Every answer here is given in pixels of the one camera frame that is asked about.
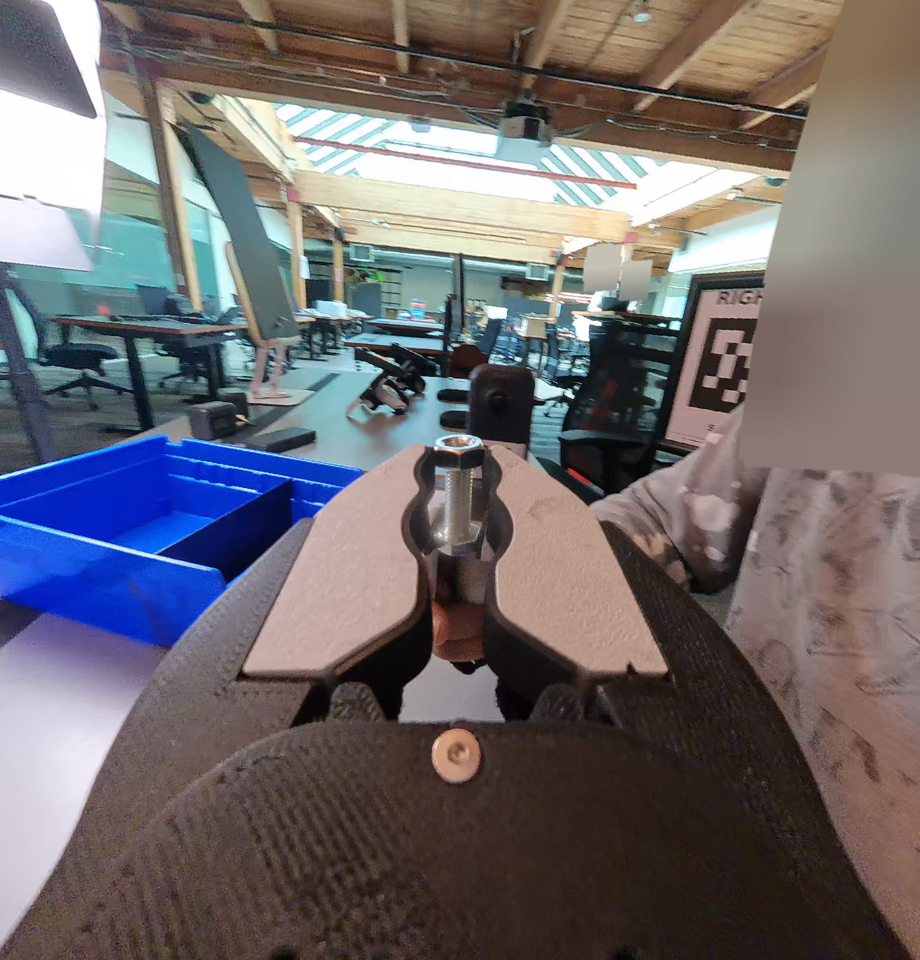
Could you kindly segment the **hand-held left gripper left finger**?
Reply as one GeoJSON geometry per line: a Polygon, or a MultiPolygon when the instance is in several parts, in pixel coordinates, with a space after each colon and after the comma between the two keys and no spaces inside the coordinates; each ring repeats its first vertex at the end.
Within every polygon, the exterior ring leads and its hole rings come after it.
{"type": "Polygon", "coordinates": [[[370,688],[389,719],[432,650],[430,450],[365,472],[315,516],[242,668],[251,680],[370,688]]]}

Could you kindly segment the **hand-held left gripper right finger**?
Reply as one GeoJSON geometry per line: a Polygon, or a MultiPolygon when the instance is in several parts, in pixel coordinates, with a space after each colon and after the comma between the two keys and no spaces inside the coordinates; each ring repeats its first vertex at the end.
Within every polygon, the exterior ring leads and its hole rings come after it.
{"type": "Polygon", "coordinates": [[[667,692],[670,666],[592,510],[504,446],[482,467],[482,660],[506,721],[565,686],[581,713],[598,690],[667,692]]]}

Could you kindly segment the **silver hex nut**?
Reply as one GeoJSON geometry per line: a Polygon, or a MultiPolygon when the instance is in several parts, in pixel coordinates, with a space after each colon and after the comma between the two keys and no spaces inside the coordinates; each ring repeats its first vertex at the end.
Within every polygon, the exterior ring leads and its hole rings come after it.
{"type": "Polygon", "coordinates": [[[433,464],[446,471],[471,471],[482,466],[485,447],[480,438],[469,434],[446,435],[433,446],[433,464]]]}

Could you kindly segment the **silver flange bolt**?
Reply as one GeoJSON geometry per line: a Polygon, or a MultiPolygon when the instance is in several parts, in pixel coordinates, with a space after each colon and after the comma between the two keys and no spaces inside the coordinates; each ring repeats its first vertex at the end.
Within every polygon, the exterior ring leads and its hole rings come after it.
{"type": "Polygon", "coordinates": [[[432,549],[426,566],[431,585],[456,604],[485,603],[489,561],[481,480],[477,466],[439,469],[429,510],[432,549]]]}

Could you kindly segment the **blue plastic bin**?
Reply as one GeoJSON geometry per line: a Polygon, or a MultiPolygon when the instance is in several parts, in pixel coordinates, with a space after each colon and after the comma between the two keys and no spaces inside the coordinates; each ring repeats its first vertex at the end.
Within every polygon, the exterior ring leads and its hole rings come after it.
{"type": "Polygon", "coordinates": [[[283,481],[293,487],[290,531],[362,474],[158,435],[2,475],[0,596],[173,646],[245,572],[226,584],[218,570],[159,551],[283,481]]]}

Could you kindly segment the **person's right hand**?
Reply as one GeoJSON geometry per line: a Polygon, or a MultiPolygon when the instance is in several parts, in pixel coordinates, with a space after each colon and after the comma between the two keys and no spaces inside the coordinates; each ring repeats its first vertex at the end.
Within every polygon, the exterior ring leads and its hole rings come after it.
{"type": "Polygon", "coordinates": [[[431,611],[436,657],[454,664],[472,664],[483,658],[482,605],[435,602],[431,611]]]}

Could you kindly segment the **black tool white trim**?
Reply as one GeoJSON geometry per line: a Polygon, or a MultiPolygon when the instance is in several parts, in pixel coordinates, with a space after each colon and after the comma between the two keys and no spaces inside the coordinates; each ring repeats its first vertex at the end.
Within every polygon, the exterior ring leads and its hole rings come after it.
{"type": "Polygon", "coordinates": [[[412,350],[399,342],[389,345],[389,356],[405,377],[433,377],[440,375],[439,364],[430,356],[412,350]]]}
{"type": "Polygon", "coordinates": [[[346,417],[351,419],[357,410],[375,413],[380,408],[390,409],[394,416],[405,416],[409,410],[409,399],[405,387],[400,382],[401,369],[383,356],[373,351],[355,348],[354,361],[375,367],[378,374],[346,409],[346,417]]]}

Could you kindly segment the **black office chair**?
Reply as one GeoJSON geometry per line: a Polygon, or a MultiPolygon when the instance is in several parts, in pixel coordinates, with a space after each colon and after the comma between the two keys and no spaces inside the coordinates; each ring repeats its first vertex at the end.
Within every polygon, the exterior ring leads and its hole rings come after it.
{"type": "Polygon", "coordinates": [[[560,464],[586,486],[619,493],[652,467],[678,373],[679,333],[607,321],[590,332],[590,363],[559,437],[560,464]]]}
{"type": "Polygon", "coordinates": [[[102,343],[72,342],[71,331],[64,325],[60,327],[61,341],[50,343],[48,324],[33,301],[16,283],[13,283],[10,289],[29,314],[34,325],[36,362],[40,366],[76,371],[79,374],[71,381],[45,390],[44,397],[68,398],[71,391],[82,390],[89,409],[97,411],[99,404],[95,400],[94,390],[110,391],[119,396],[133,396],[133,390],[130,387],[119,386],[107,378],[104,364],[119,358],[116,350],[102,343]]]}

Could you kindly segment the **black monitor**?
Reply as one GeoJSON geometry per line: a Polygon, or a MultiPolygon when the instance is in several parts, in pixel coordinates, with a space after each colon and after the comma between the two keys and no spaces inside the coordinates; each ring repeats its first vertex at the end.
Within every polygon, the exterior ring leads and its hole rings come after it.
{"type": "Polygon", "coordinates": [[[449,295],[444,312],[444,348],[451,350],[462,341],[465,331],[466,271],[462,254],[452,256],[453,292],[449,295]]]}

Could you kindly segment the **black bin divider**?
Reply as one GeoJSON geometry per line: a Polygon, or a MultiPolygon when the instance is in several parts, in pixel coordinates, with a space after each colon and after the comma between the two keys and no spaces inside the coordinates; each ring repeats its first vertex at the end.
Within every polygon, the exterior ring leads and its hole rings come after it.
{"type": "Polygon", "coordinates": [[[292,484],[280,482],[158,555],[218,570],[230,585],[293,526],[292,494],[292,484]]]}

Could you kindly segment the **ceiling projector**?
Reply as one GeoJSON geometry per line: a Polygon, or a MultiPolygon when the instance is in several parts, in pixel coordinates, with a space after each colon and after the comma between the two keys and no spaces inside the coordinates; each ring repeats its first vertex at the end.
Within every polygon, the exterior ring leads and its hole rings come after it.
{"type": "Polygon", "coordinates": [[[549,109],[531,99],[507,102],[496,127],[495,159],[538,167],[551,147],[550,120],[549,109]]]}

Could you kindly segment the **black display on easel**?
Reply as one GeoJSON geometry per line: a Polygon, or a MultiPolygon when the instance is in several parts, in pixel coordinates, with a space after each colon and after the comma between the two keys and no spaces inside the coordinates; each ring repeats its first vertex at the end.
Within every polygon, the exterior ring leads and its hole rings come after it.
{"type": "Polygon", "coordinates": [[[288,350],[300,341],[299,325],[247,175],[198,128],[183,124],[178,135],[229,235],[227,266],[255,350],[250,404],[296,407],[307,393],[283,388],[281,379],[288,350]]]}

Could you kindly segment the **wooden desk black legs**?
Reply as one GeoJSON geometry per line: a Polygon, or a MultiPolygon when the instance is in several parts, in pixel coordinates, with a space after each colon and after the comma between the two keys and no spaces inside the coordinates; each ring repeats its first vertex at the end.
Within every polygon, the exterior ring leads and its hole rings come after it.
{"type": "Polygon", "coordinates": [[[143,373],[137,341],[140,339],[178,340],[190,350],[206,350],[206,401],[218,399],[219,391],[226,389],[226,374],[219,348],[236,335],[246,333],[244,321],[234,323],[185,322],[179,318],[104,318],[102,316],[64,316],[53,318],[65,329],[83,329],[114,336],[123,340],[126,348],[130,388],[132,390],[137,428],[128,428],[127,435],[153,430],[156,426],[150,393],[143,373]]]}

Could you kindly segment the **black light stand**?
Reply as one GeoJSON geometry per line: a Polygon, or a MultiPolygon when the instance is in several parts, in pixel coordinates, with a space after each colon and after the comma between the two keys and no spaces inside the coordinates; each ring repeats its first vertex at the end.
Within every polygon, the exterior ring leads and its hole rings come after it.
{"type": "Polygon", "coordinates": [[[48,406],[27,362],[9,300],[10,278],[0,263],[0,341],[10,368],[10,385],[17,402],[24,430],[40,464],[58,459],[58,451],[48,406]]]}

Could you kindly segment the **studio light panel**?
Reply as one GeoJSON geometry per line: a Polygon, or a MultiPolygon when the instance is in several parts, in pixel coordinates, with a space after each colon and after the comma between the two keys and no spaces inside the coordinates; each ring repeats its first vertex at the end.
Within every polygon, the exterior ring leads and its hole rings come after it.
{"type": "Polygon", "coordinates": [[[99,259],[106,104],[97,2],[0,1],[0,262],[99,259]]]}

